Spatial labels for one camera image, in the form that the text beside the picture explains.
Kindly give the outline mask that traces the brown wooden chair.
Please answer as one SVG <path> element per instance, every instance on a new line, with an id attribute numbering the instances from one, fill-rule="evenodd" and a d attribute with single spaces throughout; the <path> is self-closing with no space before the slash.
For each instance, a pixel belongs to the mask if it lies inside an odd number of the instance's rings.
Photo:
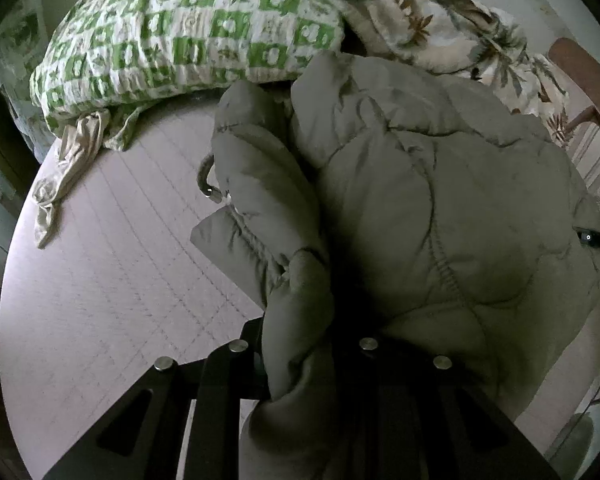
<path id="1" fill-rule="evenodd" d="M 581 113 L 583 119 L 594 118 L 600 125 L 600 63 L 568 38 L 557 39 L 550 47 L 548 57 L 591 100 L 592 107 Z"/>

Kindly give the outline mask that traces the grey-green puffer jacket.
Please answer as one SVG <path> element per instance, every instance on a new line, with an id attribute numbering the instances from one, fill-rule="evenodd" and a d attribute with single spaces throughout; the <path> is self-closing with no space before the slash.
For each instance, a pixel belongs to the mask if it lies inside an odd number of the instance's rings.
<path id="1" fill-rule="evenodd" d="M 453 364 L 515 424 L 600 305 L 600 211 L 534 117 L 483 84 L 324 52 L 287 103 L 248 81 L 211 138 L 224 204 L 194 245 L 263 310 L 268 395 L 244 479 L 336 479 L 332 344 L 389 336 Z"/>

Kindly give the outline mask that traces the floral curtain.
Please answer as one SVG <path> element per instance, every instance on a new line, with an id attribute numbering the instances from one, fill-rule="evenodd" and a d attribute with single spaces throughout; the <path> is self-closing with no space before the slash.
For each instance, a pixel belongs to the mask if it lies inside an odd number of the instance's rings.
<path id="1" fill-rule="evenodd" d="M 18 0 L 0 24 L 0 92 L 38 162 L 44 162 L 55 141 L 30 93 L 30 77 L 47 46 L 42 0 Z"/>

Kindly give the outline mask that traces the beige crumpled cloth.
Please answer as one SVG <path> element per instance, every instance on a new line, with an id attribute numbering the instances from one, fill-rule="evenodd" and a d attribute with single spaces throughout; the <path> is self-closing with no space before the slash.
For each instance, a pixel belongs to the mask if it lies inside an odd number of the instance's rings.
<path id="1" fill-rule="evenodd" d="M 44 248 L 54 235 L 61 201 L 93 165 L 100 150 L 124 151 L 131 143 L 140 114 L 153 105 L 122 105 L 113 113 L 103 108 L 65 125 L 58 147 L 50 152 L 52 163 L 32 186 L 36 205 L 33 240 L 37 248 Z"/>

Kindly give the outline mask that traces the green white patterned pillow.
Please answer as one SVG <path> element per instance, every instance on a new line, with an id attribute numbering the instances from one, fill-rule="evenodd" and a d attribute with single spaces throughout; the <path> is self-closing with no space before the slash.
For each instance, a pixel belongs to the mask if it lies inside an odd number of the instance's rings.
<path id="1" fill-rule="evenodd" d="M 31 75 L 31 98 L 59 132 L 99 108 L 293 80 L 343 36 L 326 0 L 79 0 Z"/>

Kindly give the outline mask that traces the floral leaf print blanket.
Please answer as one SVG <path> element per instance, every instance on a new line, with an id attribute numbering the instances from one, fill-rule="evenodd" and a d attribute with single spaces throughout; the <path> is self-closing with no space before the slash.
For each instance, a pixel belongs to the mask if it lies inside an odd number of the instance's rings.
<path id="1" fill-rule="evenodd" d="M 478 81 L 511 112 L 539 117 L 556 144 L 567 144 L 568 90 L 506 12 L 474 0 L 326 1 L 367 54 Z"/>

